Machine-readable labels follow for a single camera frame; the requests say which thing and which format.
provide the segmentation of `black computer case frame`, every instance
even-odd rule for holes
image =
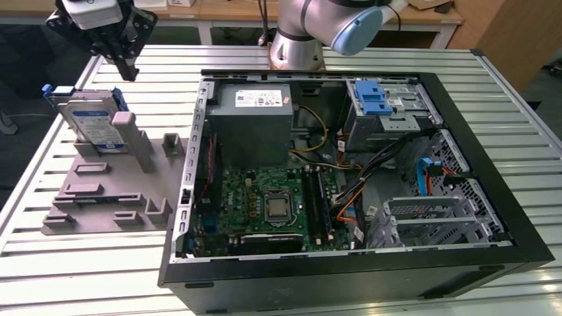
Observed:
[[[514,246],[339,257],[287,257],[170,263],[168,225],[158,285],[170,288],[197,314],[266,311],[327,305],[458,296],[502,275],[529,271],[554,260],[482,145],[435,74],[279,70],[203,70],[209,78],[259,74],[418,77],[446,122]]]

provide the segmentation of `aluminum extrusion table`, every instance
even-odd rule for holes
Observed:
[[[330,70],[435,72],[557,260],[456,299],[390,302],[261,315],[562,314],[562,143],[485,57],[470,51],[369,49],[325,52]],[[189,136],[202,68],[267,68],[266,51],[237,46],[147,46],[135,83],[92,59],[80,88],[124,92],[150,136]],[[190,315],[156,286],[164,232],[43,236],[42,220],[76,151],[59,117],[0,213],[0,312],[6,315]]]

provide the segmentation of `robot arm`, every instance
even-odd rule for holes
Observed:
[[[359,53],[393,17],[377,0],[279,1],[279,28],[270,50],[277,69],[314,70],[323,66],[322,43],[345,56]],[[390,4],[401,11],[406,0]]]
[[[136,57],[147,43],[158,16],[132,0],[55,0],[58,10],[48,28],[94,56],[103,55],[123,80],[135,81]]]

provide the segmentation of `wooden desk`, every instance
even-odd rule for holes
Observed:
[[[281,0],[269,0],[269,20],[277,27],[278,4]],[[433,32],[437,36],[430,48],[445,49],[456,32],[457,26],[465,22],[464,17],[451,9],[447,14],[433,9],[419,11],[409,6],[401,12],[402,30],[407,32]],[[262,27],[262,17],[258,0],[202,0],[199,20],[209,22],[209,27]],[[398,18],[383,25],[382,30],[398,29]],[[210,38],[210,30],[199,31],[202,39]]]
[[[267,1],[269,19],[278,20],[279,0]],[[434,10],[417,10],[413,6],[401,12],[402,24],[456,24],[465,22],[464,17],[451,9],[447,14],[434,12]],[[258,0],[203,0],[199,10],[199,19],[202,20],[238,20],[238,21],[262,21]],[[389,21],[390,24],[398,24],[398,18]]]
[[[43,24],[55,10],[54,0],[0,1],[0,24]],[[269,0],[269,19],[277,27],[279,0]],[[262,17],[258,0],[197,0],[193,7],[168,7],[156,11],[159,26],[195,26],[199,29],[202,45],[213,45],[211,28],[261,28]],[[433,49],[445,49],[457,26],[465,21],[454,9],[447,14],[431,9],[419,11],[407,7],[401,12],[402,30],[407,32],[434,32]],[[398,19],[393,18],[382,30],[397,30]]]

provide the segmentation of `blue hard drive label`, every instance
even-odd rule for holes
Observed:
[[[80,131],[98,148],[111,151],[124,147],[122,136],[111,124],[110,112],[74,111],[72,116]]]

